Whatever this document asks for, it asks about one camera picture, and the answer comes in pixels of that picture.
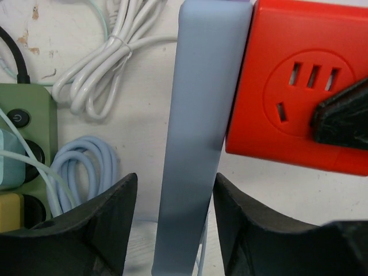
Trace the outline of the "red cube socket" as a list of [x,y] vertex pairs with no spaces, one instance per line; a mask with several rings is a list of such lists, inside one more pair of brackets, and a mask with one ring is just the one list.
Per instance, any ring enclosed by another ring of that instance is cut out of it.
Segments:
[[367,175],[367,152],[314,141],[317,105],[367,76],[367,8],[257,1],[225,150]]

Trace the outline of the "teal charger plug upper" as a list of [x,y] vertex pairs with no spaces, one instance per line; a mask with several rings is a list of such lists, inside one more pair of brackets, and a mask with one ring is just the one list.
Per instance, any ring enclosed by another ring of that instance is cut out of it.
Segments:
[[[25,150],[18,138],[5,129],[1,129],[1,150],[25,155]],[[25,163],[1,156],[1,190],[15,189],[25,180]]]

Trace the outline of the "blue power strip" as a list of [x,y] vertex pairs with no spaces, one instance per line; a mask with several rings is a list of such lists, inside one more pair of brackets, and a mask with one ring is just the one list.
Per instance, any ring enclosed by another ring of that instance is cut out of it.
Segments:
[[252,17],[249,1],[184,1],[153,275],[191,275]]

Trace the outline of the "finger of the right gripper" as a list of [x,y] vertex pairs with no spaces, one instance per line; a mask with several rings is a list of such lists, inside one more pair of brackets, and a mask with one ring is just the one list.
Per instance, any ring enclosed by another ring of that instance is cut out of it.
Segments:
[[320,102],[310,122],[315,142],[367,149],[367,78]]

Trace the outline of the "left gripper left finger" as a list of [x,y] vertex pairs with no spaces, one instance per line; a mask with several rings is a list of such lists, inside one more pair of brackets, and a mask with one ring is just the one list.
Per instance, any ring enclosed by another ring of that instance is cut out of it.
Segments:
[[1,234],[1,275],[122,275],[136,197],[130,173],[67,213]]

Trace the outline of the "yellow charger plug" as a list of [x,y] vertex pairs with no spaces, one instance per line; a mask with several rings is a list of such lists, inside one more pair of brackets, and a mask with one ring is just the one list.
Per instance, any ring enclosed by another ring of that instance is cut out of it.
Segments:
[[21,197],[1,194],[1,233],[21,228]]

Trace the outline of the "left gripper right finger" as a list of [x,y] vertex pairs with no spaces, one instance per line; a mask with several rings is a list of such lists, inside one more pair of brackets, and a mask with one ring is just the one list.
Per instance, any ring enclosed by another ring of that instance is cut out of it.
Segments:
[[366,220],[308,224],[220,173],[213,200],[225,275],[367,275]]

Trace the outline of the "green power strip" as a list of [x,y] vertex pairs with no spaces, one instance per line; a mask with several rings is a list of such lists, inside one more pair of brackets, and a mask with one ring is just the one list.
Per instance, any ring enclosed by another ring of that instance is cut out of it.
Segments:
[[[50,166],[58,151],[58,120],[56,103],[47,89],[40,85],[3,83],[1,111],[1,129],[15,135],[7,124],[10,121],[36,160]],[[1,190],[1,194],[9,193],[21,197],[21,228],[33,228],[51,218],[47,186],[35,166],[25,163],[24,183],[15,189]]]

